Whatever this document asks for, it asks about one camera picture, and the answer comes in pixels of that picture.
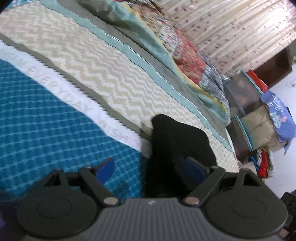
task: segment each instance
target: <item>ribbed gray panel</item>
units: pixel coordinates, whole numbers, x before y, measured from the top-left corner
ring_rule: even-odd
[[[39,239],[26,237],[22,241]],[[185,207],[176,198],[127,199],[124,205],[103,210],[81,234],[63,241],[235,241],[212,227],[198,208]],[[280,241],[274,235],[261,241]]]

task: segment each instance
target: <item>yellow trim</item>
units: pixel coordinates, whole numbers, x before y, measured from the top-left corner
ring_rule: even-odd
[[[122,3],[123,7],[126,8],[131,14],[134,14],[137,19],[154,35],[154,38],[161,44],[162,42],[159,40],[159,38],[156,36],[156,34],[149,28],[149,26],[142,20],[141,16],[139,15],[139,13],[137,11],[135,11],[134,9],[130,8],[129,5],[125,2]],[[205,95],[206,97],[210,98],[214,103],[216,103],[218,106],[220,106],[220,108],[222,108],[223,110],[227,111],[226,107],[220,102],[218,101],[215,97],[211,96],[210,94],[208,94],[206,91],[204,91],[202,88],[200,88],[196,83],[194,83],[190,78],[188,78],[181,70],[180,68],[177,66],[177,64],[175,63],[174,59],[172,58],[170,52],[168,52],[168,50],[163,47],[163,49],[167,52],[168,56],[171,59],[171,62],[173,63],[175,69],[178,71],[178,73],[183,77],[183,79],[190,85],[190,87],[192,87],[193,89],[195,89],[196,91],[198,91],[199,93]]]

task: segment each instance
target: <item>black circular disc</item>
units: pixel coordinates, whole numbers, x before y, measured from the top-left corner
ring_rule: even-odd
[[[223,232],[240,238],[263,238],[276,233],[285,223],[287,210],[281,200],[241,187],[221,193],[206,204],[207,217]]]
[[[28,195],[17,209],[21,226],[43,238],[63,238],[76,235],[94,221],[95,201],[86,194],[70,189],[49,188],[45,195]]]

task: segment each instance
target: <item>blue mattress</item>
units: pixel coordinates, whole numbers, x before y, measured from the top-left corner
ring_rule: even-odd
[[[15,199],[54,168],[95,166],[108,157],[105,186],[121,200],[140,197],[147,160],[91,119],[0,60],[0,199]]]

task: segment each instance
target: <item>curtain fold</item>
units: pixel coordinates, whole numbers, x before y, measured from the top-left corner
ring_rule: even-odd
[[[289,0],[158,0],[221,74],[256,69],[296,39]]]

